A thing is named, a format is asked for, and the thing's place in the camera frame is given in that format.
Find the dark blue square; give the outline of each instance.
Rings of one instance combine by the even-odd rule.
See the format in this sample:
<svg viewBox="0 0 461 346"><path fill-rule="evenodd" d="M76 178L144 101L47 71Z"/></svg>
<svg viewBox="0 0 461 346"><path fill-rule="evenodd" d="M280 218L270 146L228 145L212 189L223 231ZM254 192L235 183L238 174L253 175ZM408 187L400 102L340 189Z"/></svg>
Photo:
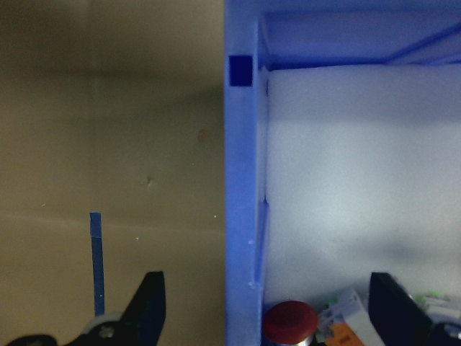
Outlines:
<svg viewBox="0 0 461 346"><path fill-rule="evenodd" d="M232 87L253 85L253 57L229 56L229 79Z"/></svg>

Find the metal screw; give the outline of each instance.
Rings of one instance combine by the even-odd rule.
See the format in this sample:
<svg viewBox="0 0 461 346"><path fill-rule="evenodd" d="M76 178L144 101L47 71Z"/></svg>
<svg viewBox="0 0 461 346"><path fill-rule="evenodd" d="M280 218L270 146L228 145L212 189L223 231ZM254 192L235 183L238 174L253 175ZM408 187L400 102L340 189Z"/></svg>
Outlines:
<svg viewBox="0 0 461 346"><path fill-rule="evenodd" d="M102 339L110 339L115 334L115 328L113 326L102 326L99 330L99 336Z"/></svg>

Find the black object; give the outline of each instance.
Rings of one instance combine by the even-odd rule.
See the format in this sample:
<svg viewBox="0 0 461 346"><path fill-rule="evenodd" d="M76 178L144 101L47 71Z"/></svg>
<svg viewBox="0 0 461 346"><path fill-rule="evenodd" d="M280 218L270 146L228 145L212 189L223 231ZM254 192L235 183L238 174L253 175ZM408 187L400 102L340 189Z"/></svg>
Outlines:
<svg viewBox="0 0 461 346"><path fill-rule="evenodd" d="M156 346L166 318L163 272L148 272L119 321L95 326L67 346ZM57 346L47 335L22 337L7 346Z"/></svg>
<svg viewBox="0 0 461 346"><path fill-rule="evenodd" d="M370 279L370 320L386 346L460 346L456 324L434 324L386 272Z"/></svg>

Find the wall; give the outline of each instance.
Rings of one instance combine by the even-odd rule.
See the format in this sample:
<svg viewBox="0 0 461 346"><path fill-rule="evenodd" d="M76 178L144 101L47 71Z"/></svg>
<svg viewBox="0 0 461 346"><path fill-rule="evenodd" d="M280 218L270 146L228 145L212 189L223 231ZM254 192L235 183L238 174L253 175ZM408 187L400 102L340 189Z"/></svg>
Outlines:
<svg viewBox="0 0 461 346"><path fill-rule="evenodd" d="M93 210L107 311L164 270L159 344L223 343L222 7L0 3L0 344L92 318Z"/></svg>

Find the blue tape strip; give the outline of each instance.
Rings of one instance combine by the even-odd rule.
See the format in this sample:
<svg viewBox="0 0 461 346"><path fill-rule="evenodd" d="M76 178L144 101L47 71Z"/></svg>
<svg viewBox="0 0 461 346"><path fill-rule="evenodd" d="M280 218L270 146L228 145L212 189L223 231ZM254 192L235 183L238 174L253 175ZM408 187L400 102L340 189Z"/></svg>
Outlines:
<svg viewBox="0 0 461 346"><path fill-rule="evenodd" d="M102 260L101 213L90 213L91 251L93 254L94 315L104 315L104 262Z"/></svg>
<svg viewBox="0 0 461 346"><path fill-rule="evenodd" d="M461 32L461 22L451 27L448 27L445 30L442 30L441 32L428 36L424 38L423 40L420 40L412 45L409 45L408 47L404 49L399 50L398 52L387 57L384 63L391 63L394 60L397 60L399 58L402 58L403 56L416 52L417 50L422 50L426 47L429 47L430 45L438 43L440 40L443 40L449 36L457 35L460 32Z"/></svg>

